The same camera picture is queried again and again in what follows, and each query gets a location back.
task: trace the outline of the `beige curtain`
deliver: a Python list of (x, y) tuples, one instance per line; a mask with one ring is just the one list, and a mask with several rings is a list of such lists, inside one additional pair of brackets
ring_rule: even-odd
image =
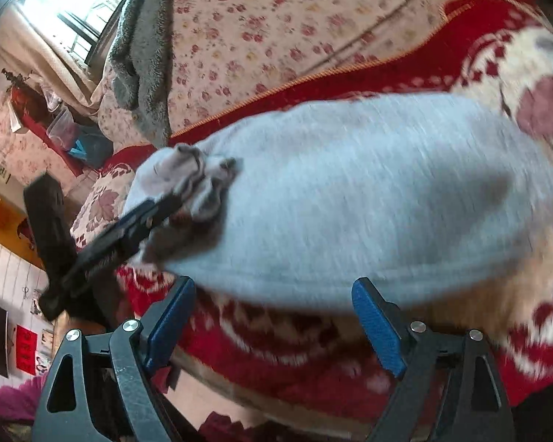
[(0, 59), (13, 73), (30, 76), (31, 86), (47, 84), (81, 115), (95, 116), (102, 99), (97, 86), (59, 44), (47, 37), (23, 14), (18, 2), (0, 16)]

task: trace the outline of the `light blue cloth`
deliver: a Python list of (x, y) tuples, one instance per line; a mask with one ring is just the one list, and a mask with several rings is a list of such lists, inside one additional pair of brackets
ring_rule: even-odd
[[(196, 147), (238, 172), (219, 217), (159, 263), (256, 304), (351, 311), (361, 276), (387, 300), (420, 304), (510, 270), (553, 224), (539, 146), (462, 97), (311, 102)], [(134, 187), (172, 151), (143, 163)], [(145, 196), (132, 187), (124, 211)]]

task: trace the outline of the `gray cloth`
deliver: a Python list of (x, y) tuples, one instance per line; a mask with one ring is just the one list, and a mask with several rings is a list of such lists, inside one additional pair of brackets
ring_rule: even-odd
[(155, 228), (139, 254), (143, 263), (161, 263), (177, 246), (187, 245), (193, 226), (213, 219), (221, 207), (221, 194), (234, 176), (231, 158), (205, 156), (200, 149), (187, 144), (164, 148), (139, 168), (139, 178), (131, 185), (129, 207), (174, 193), (181, 196), (183, 206), (172, 222)]
[(127, 0), (109, 54), (116, 102), (156, 148), (167, 145), (172, 0)]
[[(350, 311), (362, 276), (420, 304), (510, 270), (553, 224), (539, 146), (462, 97), (312, 102), (197, 147), (237, 158), (238, 174), (220, 218), (162, 267), (256, 304)], [(132, 188), (125, 211), (139, 199)]]

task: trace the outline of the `plastic container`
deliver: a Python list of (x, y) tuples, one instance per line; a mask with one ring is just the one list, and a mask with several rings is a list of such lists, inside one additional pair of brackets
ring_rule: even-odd
[(98, 126), (78, 125), (78, 137), (68, 154), (81, 159), (93, 169), (99, 169), (112, 156), (112, 152), (112, 141), (102, 134)]
[(76, 144), (80, 128), (80, 125), (74, 122), (69, 109), (63, 108), (47, 128), (47, 136), (64, 151), (69, 151)]
[(65, 106), (63, 100), (57, 96), (53, 90), (48, 87), (48, 85), (39, 82), (41, 90), (43, 91), (43, 96), (45, 97), (45, 102), (47, 103), (47, 110), (50, 113), (55, 113), (61, 111), (61, 108)]

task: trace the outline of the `red paper sign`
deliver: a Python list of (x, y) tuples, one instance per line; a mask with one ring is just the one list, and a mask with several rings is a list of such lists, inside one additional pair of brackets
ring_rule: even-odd
[(37, 334), (23, 326), (16, 326), (16, 367), (35, 375)]

